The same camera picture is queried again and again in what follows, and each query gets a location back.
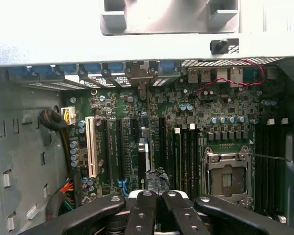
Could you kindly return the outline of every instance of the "motherboard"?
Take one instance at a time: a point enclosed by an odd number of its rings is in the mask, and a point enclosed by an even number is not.
[[[261,80],[258,69],[242,73],[245,83]],[[284,117],[284,80],[216,82],[198,92],[209,81],[188,73],[164,87],[65,92],[76,115],[69,137],[82,204],[147,189],[146,172],[156,170],[192,200],[211,194],[254,209],[256,127]]]

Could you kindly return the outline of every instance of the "white pci slot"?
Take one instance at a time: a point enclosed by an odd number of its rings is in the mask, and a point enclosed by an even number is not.
[[[95,178],[98,175],[96,135],[95,135],[95,118],[94,117],[86,117],[85,122],[86,122],[86,140],[87,140],[89,177]]]

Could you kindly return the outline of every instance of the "green circuit board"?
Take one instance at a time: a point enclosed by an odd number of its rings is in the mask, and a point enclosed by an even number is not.
[[[255,76],[250,78],[250,74],[245,73],[245,80],[252,82],[258,79]],[[123,193],[118,186],[120,171],[129,181],[129,191],[144,187],[144,179],[139,178],[137,146],[138,138],[142,137],[142,126],[148,128],[145,139],[149,145],[150,168],[163,167],[169,177],[170,188],[189,193],[195,190],[192,197],[201,194],[205,149],[210,147],[214,153],[232,153],[247,146],[253,152],[255,128],[250,121],[266,123],[278,115],[277,110],[282,110],[282,102],[265,105],[269,99],[281,100],[281,82],[279,79],[268,80],[264,85],[254,87],[216,83],[193,96],[203,83],[188,83],[187,77],[183,76],[165,87],[147,86],[146,99],[140,99],[137,88],[133,87],[97,89],[96,95],[90,90],[66,92],[66,106],[75,107],[76,112],[76,125],[70,126],[70,140],[79,143],[77,167],[81,168],[84,177],[87,177],[88,170],[86,137],[85,133],[79,133],[77,123],[89,116],[100,118],[96,126],[97,159],[103,160],[103,165],[94,179],[95,190],[88,191],[89,186],[84,184],[84,195],[92,200],[113,192]],[[222,117],[226,120],[234,117],[236,121],[221,123]],[[238,122],[239,117],[244,117],[244,122]],[[217,124],[213,124],[214,118],[219,121]],[[191,183],[188,188],[181,188],[183,175],[179,172],[181,163],[176,161],[175,128],[179,128],[181,133],[180,151],[190,156],[187,165],[181,166],[186,167],[183,172],[196,169],[195,189]],[[119,158],[124,161],[122,170]],[[254,180],[254,166],[251,177]]]

